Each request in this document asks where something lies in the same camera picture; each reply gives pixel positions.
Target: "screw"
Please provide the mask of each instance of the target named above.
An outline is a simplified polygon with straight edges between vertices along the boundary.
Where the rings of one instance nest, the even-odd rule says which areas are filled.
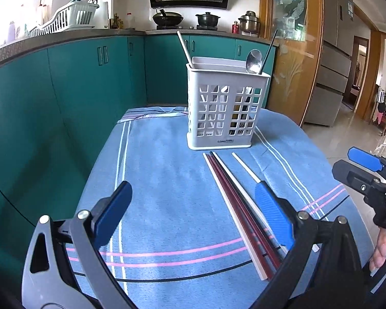
[[[339,216],[339,217],[338,217],[338,222],[339,222],[340,224],[346,224],[346,223],[347,223],[347,219],[346,219],[345,216]]]
[[[309,218],[309,214],[305,211],[299,211],[299,213],[297,214],[297,216],[301,219],[301,220],[307,220]]]
[[[49,220],[50,220],[50,217],[49,217],[49,216],[43,215],[43,216],[40,217],[39,222],[40,222],[41,224],[46,224]]]
[[[88,210],[81,210],[78,212],[77,217],[79,220],[85,220],[87,217],[89,217],[90,212]]]

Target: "red bottle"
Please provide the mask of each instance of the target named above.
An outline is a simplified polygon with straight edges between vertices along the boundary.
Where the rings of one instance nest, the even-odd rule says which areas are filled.
[[[238,22],[235,21],[235,24],[232,25],[232,34],[238,34],[239,33],[239,25]]]

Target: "doorway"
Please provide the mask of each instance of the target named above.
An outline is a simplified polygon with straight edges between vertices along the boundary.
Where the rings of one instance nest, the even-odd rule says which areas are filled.
[[[349,77],[342,102],[350,110],[356,108],[360,91],[363,87],[365,69],[367,64],[367,47],[369,40],[361,37],[354,37],[352,63],[350,65]]]

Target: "tile floor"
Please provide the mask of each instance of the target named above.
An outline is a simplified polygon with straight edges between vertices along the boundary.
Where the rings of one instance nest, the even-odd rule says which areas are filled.
[[[340,159],[348,161],[347,151],[352,146],[374,155],[386,157],[386,136],[382,137],[381,131],[377,127],[355,117],[353,112],[343,104],[331,128],[304,124],[303,130],[325,154],[331,165]],[[346,189],[355,202],[375,243],[379,229],[373,223],[375,214],[373,209],[363,202],[363,195],[348,187]]]

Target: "pot lid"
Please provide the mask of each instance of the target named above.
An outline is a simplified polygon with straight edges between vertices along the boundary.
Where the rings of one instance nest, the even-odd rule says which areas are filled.
[[[259,22],[259,19],[256,17],[256,13],[254,11],[247,11],[246,14],[243,15],[241,18],[244,20]]]
[[[217,17],[217,18],[220,18],[220,16],[216,16],[216,15],[212,15],[210,12],[206,12],[206,13],[204,13],[204,14],[202,14],[202,15],[199,15],[199,14],[196,14],[196,16],[198,16],[198,17],[200,17],[200,16],[213,16],[213,17]]]
[[[173,12],[171,12],[171,11],[165,11],[165,14],[166,14],[166,16],[183,17],[183,16],[181,16],[179,13],[173,13]],[[163,16],[163,14],[160,12],[160,13],[155,14],[153,17],[162,17],[162,16]]]

